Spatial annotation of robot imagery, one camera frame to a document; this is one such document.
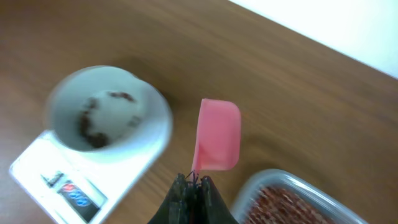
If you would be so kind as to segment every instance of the table surface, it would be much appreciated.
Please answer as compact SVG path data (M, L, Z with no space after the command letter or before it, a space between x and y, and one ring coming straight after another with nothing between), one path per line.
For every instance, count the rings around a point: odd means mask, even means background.
M236 103L241 155L205 172L228 205L257 171L297 175L370 223L398 210L398 81L227 0L3 1L0 7L0 220L51 223L8 176L40 134L51 89L114 65L168 99L174 135L107 223L146 223L188 173L200 100Z

